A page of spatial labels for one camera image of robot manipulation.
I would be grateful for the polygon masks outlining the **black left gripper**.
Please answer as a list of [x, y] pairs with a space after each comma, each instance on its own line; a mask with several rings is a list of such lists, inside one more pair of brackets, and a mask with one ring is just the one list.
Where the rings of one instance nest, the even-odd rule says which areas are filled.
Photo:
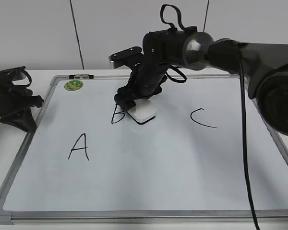
[[34, 96], [28, 87], [32, 83], [25, 66], [0, 70], [0, 122], [24, 132], [36, 130], [31, 107], [40, 108], [41, 96]]

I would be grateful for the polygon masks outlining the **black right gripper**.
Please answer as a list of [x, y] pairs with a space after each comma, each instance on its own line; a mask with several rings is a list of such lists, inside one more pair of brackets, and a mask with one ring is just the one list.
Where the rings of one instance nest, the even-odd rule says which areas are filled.
[[186, 34], [177, 29], [149, 32], [143, 38], [143, 56], [132, 70], [128, 87], [117, 90], [114, 101], [123, 111], [136, 106], [134, 100], [150, 98], [161, 93], [161, 84], [167, 79], [185, 83], [186, 76], [179, 70]]

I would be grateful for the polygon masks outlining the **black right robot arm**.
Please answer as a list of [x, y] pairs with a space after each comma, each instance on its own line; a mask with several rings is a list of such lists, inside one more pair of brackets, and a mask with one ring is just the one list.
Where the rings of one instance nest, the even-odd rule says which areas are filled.
[[243, 43], [223, 38], [214, 41], [195, 28], [149, 32], [142, 47], [133, 47], [110, 56], [115, 67], [131, 69], [128, 83], [119, 88], [115, 102], [127, 111], [138, 99], [161, 93], [168, 69], [195, 71], [213, 67], [239, 74], [247, 83], [263, 120], [288, 136], [288, 45]]

